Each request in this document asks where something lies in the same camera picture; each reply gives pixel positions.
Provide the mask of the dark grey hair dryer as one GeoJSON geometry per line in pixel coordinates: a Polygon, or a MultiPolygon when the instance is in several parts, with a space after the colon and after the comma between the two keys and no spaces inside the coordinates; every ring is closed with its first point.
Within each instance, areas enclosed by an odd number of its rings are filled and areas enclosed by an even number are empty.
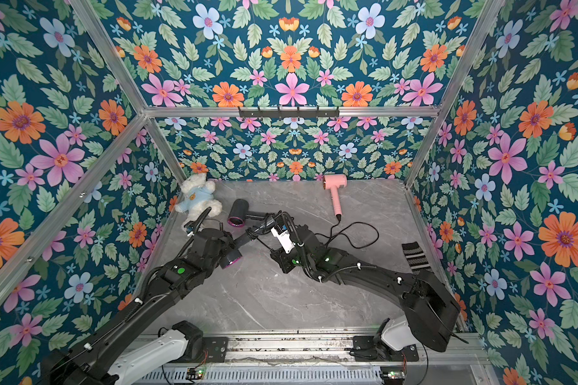
{"type": "Polygon", "coordinates": [[[264,221],[268,216],[267,213],[259,213],[250,210],[250,204],[244,199],[237,199],[234,201],[227,223],[236,228],[244,227],[248,221],[264,221]]]}
{"type": "Polygon", "coordinates": [[[219,265],[222,269],[233,265],[242,258],[242,253],[240,249],[247,245],[248,243],[258,240],[260,237],[267,235],[271,232],[271,229],[262,226],[251,226],[246,228],[245,232],[238,237],[234,237],[232,233],[224,232],[223,236],[225,238],[224,242],[226,246],[221,252],[221,258],[219,265]]]}

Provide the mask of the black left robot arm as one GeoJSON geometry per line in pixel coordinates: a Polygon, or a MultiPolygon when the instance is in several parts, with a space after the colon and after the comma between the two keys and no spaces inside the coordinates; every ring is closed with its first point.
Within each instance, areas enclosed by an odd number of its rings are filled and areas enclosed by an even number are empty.
{"type": "Polygon", "coordinates": [[[234,238],[221,229],[206,228],[194,234],[176,258],[144,279],[139,295],[101,328],[65,350],[53,351],[41,364],[38,384],[126,384],[119,368],[125,349],[157,318],[202,285],[215,269],[251,241],[234,238]]]}

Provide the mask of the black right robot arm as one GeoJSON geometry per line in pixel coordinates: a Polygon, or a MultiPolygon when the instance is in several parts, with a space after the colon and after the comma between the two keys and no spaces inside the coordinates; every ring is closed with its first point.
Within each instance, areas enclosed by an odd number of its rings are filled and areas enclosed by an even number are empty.
{"type": "Polygon", "coordinates": [[[274,226],[271,234],[280,243],[271,257],[285,274],[299,267],[313,281],[357,287],[385,298],[402,309],[419,343],[437,352],[448,347],[461,310],[434,273],[403,273],[369,264],[325,245],[308,226],[274,226]]]}

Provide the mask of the pink hair dryer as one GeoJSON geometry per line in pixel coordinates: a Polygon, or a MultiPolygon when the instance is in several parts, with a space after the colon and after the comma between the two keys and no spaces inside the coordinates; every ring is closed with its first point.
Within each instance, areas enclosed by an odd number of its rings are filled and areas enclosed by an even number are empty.
{"type": "Polygon", "coordinates": [[[342,218],[342,208],[340,203],[339,190],[347,186],[347,177],[341,174],[325,175],[324,189],[329,191],[332,199],[332,208],[337,220],[342,218]]]}

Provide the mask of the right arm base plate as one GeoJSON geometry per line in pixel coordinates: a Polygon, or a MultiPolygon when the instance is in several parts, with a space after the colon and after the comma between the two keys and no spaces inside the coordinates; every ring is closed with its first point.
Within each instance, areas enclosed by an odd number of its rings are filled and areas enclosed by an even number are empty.
{"type": "Polygon", "coordinates": [[[346,348],[348,354],[357,362],[417,362],[419,361],[418,350],[415,345],[395,351],[380,341],[375,341],[374,335],[353,337],[353,346],[346,348]]]}

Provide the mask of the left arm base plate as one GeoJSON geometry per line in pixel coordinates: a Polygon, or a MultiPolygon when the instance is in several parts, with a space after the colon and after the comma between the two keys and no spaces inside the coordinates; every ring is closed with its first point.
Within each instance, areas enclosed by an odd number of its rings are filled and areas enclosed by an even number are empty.
{"type": "Polygon", "coordinates": [[[189,363],[224,363],[228,352],[227,337],[200,337],[188,343],[184,360],[189,363]]]}

